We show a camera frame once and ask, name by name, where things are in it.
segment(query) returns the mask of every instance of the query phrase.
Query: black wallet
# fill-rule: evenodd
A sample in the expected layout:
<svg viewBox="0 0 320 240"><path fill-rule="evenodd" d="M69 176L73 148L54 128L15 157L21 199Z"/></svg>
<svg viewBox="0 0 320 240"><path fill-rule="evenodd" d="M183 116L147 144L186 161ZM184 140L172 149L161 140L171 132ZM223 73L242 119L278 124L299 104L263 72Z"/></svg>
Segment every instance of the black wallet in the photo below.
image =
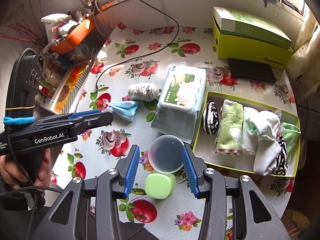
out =
<svg viewBox="0 0 320 240"><path fill-rule="evenodd" d="M270 65L250 60L229 58L231 76L240 79L249 79L274 84L276 82Z"/></svg>

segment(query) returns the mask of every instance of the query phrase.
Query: table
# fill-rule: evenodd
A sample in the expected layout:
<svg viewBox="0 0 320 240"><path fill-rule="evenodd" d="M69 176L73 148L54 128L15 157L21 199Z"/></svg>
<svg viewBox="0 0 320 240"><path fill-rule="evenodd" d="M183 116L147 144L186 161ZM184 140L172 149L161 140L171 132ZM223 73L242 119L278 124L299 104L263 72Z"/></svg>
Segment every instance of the table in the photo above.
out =
<svg viewBox="0 0 320 240"><path fill-rule="evenodd" d="M176 31L177 27L137 31L119 24L102 49L107 54L104 58L107 61L104 68L163 48L172 41ZM274 69L277 78L275 85L235 79L230 76L228 62L217 58L212 45L212 29L181 27L176 42L171 44L170 48L106 71L98 83L100 90L98 93L95 90L95 83L103 66L97 65L89 74L77 111L93 109L96 103L98 108L105 109L107 106L101 103L102 98L111 100L112 103L125 100L128 86L139 82L154 83L161 89L170 66L189 65L207 70L206 91L248 98L297 115L291 86L284 71ZM123 222L129 221L129 218L133 220L131 214L133 211L137 214L134 222L139 223L138 220L144 222L144 227L158 239L197 239L204 200L194 198L188 188L183 170L177 172L177 187L169 198L152 199L145 195L143 190L146 176L153 171L150 163L144 163L144 160L150 144L160 135L150 128L156 112L156 103L157 101L149 104L140 103L133 122L127 122L114 114L112 125L88 130L79 136L78 141L65 145L53 168L54 173L58 175L57 184L62 188L66 187L72 179L73 172L86 179L99 176L109 168L114 168L117 161L129 152L130 146L137 144L142 152L134 184L134 188L138 189L134 190L135 194L130 194L127 202L118 200L120 220ZM105 149L101 142L101 136L104 133L108 136L117 136L120 147ZM223 175L235 177L240 175L226 169L217 170ZM283 178L270 176L262 178L251 174L251 177L281 217L288 203L294 178L286 181ZM131 210L128 214L122 211L126 206ZM232 229L232 204L229 197L227 208L229 213L226 235L228 237ZM186 213L189 216L195 216L197 221L192 225L181 225L181 218Z"/></svg>

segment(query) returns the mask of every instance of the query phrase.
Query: black white striped fabric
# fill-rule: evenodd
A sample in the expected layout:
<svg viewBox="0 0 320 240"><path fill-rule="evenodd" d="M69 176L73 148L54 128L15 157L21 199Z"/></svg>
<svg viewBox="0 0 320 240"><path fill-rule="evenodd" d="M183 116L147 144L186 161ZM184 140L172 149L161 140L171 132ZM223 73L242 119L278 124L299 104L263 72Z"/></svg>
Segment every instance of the black white striped fabric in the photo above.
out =
<svg viewBox="0 0 320 240"><path fill-rule="evenodd" d="M280 136L279 145L281 147L281 152L276 159L277 164L273 174L285 176L288 170L288 155L287 144L282 136Z"/></svg>
<svg viewBox="0 0 320 240"><path fill-rule="evenodd" d="M207 134L215 134L219 128L217 106L214 102L206 105L203 112L203 130Z"/></svg>

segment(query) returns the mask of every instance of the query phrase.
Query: blue rubber band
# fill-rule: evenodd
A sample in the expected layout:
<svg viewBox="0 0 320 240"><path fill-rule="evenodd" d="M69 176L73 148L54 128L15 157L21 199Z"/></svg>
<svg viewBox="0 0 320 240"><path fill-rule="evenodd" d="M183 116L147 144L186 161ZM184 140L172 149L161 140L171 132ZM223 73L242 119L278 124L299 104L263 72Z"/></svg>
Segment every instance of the blue rubber band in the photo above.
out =
<svg viewBox="0 0 320 240"><path fill-rule="evenodd" d="M35 121L35 117L18 117L18 118L11 118L11 117L4 117L3 124L4 125L24 125L30 124Z"/></svg>

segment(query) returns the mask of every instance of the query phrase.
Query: blue face mask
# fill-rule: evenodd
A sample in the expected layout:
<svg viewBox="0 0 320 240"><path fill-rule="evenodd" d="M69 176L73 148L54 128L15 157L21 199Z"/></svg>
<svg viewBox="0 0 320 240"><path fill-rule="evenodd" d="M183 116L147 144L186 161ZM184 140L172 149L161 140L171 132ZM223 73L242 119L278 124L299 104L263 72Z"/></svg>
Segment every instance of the blue face mask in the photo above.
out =
<svg viewBox="0 0 320 240"><path fill-rule="evenodd" d="M104 102L108 104L119 116L127 121L133 120L133 116L135 115L139 106L138 101L121 101L117 103L109 103L107 100L104 100Z"/></svg>

